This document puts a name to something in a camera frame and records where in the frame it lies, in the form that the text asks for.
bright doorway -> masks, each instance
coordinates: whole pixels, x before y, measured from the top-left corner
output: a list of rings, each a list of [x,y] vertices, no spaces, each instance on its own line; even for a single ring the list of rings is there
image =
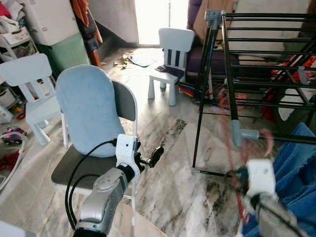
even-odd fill
[[[159,45],[158,30],[185,29],[189,0],[135,0],[140,45]]]

blue cloth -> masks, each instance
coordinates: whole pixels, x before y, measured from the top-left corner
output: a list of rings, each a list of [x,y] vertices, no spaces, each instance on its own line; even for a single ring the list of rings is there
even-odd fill
[[[71,141],[80,153],[87,154],[98,144],[124,133],[113,84],[98,67],[79,65],[63,71],[57,80],[56,96],[65,114]],[[115,147],[106,144],[92,155],[114,156]]]
[[[315,137],[302,122],[292,134]],[[300,229],[316,236],[316,146],[284,143],[274,162],[274,172],[281,203],[297,217]],[[255,216],[250,215],[242,233],[245,237],[260,236]]]

purple sofa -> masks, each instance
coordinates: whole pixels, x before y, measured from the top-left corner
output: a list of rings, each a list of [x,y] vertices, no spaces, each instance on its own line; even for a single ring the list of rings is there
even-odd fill
[[[192,30],[193,24],[198,14],[199,7],[201,6],[202,0],[190,0],[189,1],[189,9],[188,9],[188,22],[187,28]],[[203,45],[196,39],[193,42],[192,49],[188,53],[187,57],[187,76],[186,80],[188,83],[195,84],[197,80],[197,76],[193,76],[193,74],[197,74],[199,72],[201,58],[202,58],[202,49]],[[236,55],[231,55],[232,63],[238,62],[238,58]],[[213,52],[212,64],[211,64],[212,75],[214,76],[224,76],[225,72],[225,56],[224,52]]]

chair leg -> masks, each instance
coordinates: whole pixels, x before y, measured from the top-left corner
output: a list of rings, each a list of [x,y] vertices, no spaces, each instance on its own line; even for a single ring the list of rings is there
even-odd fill
[[[50,142],[50,138],[47,136],[47,134],[40,128],[38,124],[30,124],[30,126],[38,143],[40,143],[42,146],[46,146]]]
[[[176,90],[173,83],[170,84],[170,88],[169,88],[169,105],[170,106],[176,105]]]
[[[154,80],[153,79],[149,79],[148,98],[149,99],[155,98],[155,88],[154,88]]]
[[[42,122],[39,122],[38,125],[39,125],[39,127],[40,127],[41,129],[44,129],[44,128],[46,128],[46,127],[48,126],[48,121],[47,121],[47,120],[44,120],[44,121],[42,121]]]
[[[65,119],[65,115],[62,113],[61,114],[61,125],[63,128],[63,140],[64,140],[64,147],[65,149],[68,148],[68,133],[67,133],[67,122]]]
[[[165,89],[167,87],[166,83],[160,82],[160,88]]]

black metal rack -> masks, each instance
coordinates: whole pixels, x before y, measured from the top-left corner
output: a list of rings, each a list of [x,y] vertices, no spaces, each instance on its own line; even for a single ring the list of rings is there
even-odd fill
[[[223,34],[223,48],[225,54],[225,66],[226,66],[226,78],[227,83],[223,86],[227,88],[229,97],[230,117],[233,121],[232,136],[233,142],[236,146],[240,145],[241,139],[249,134],[244,134],[245,130],[240,128],[238,121],[239,117],[237,106],[266,106],[266,107],[278,107],[278,108],[290,108],[309,111],[309,116],[306,120],[308,124],[311,122],[313,114],[316,113],[315,102],[309,101],[304,95],[302,88],[316,89],[315,84],[307,84],[304,82],[296,82],[293,78],[293,73],[298,70],[316,71],[316,68],[302,68],[301,66],[313,55],[316,55],[316,38],[312,39],[273,39],[273,38],[237,38],[230,37],[228,31],[282,31],[282,32],[313,32],[313,29],[301,29],[296,27],[227,27],[228,22],[233,21],[247,21],[247,22],[316,22],[316,14],[272,14],[272,13],[227,13],[221,16],[222,22],[222,34]],[[202,115],[208,114],[203,112],[205,103],[205,93],[207,90],[207,81],[209,74],[209,67],[212,59],[212,53],[214,49],[214,43],[217,36],[216,27],[208,28],[208,38],[205,41],[205,52],[203,51],[202,66],[200,72],[200,78],[202,79],[202,96],[199,105],[199,119],[197,127],[197,137],[194,152],[194,159],[192,167],[195,168],[198,140],[201,128]],[[290,43],[306,43],[306,45],[300,51],[276,51],[276,50],[244,50],[243,48],[234,48],[230,50],[230,44],[234,42],[290,42]],[[239,60],[238,63],[231,61],[231,54],[253,55],[253,54],[274,54],[274,55],[290,55],[290,60],[287,60],[286,66],[268,65],[245,65],[241,64],[242,61],[247,62],[275,62],[283,63],[278,57],[265,58],[264,60]],[[275,74],[272,76],[271,71],[275,70]],[[267,102],[266,99],[273,95],[278,89],[295,89],[297,94],[288,94],[290,96],[299,96],[302,103],[298,102]],[[260,99],[237,99],[236,93],[245,93],[248,95],[261,95]],[[251,131],[253,139],[262,139],[264,135],[259,132]],[[287,135],[274,133],[274,140],[282,142],[296,142],[316,144],[316,138],[298,135]],[[224,176],[222,173],[210,172],[205,170],[198,170],[201,173],[207,173],[211,175]]]

